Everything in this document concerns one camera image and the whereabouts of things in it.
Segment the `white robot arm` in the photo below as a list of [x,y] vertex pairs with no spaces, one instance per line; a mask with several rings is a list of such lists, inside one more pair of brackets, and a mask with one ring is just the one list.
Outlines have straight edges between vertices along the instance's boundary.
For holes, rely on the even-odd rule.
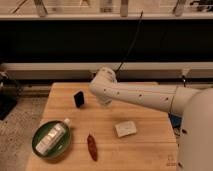
[[103,67],[89,90],[103,105],[120,100],[181,117],[176,171],[213,171],[213,88],[118,83]]

